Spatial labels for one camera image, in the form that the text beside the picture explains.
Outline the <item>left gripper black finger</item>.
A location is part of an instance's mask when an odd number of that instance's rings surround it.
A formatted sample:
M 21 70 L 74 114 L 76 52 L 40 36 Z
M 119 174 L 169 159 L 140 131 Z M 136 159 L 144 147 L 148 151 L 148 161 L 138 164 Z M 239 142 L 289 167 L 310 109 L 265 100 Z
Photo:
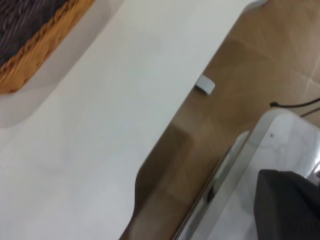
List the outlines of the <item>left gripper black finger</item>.
M 295 172 L 260 170 L 253 212 L 260 240 L 320 238 L 320 188 Z

